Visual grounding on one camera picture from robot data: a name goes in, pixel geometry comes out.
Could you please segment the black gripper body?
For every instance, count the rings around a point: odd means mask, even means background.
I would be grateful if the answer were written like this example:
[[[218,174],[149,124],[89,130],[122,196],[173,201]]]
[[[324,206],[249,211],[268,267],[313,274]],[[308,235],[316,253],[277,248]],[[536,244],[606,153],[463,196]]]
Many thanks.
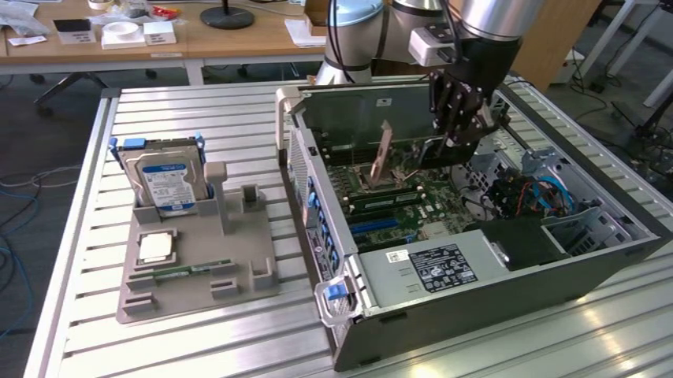
[[[496,41],[483,37],[467,36],[455,39],[455,49],[460,57],[445,67],[444,77],[449,85],[445,92],[452,94],[460,84],[481,90],[489,98],[509,71],[521,38]]]

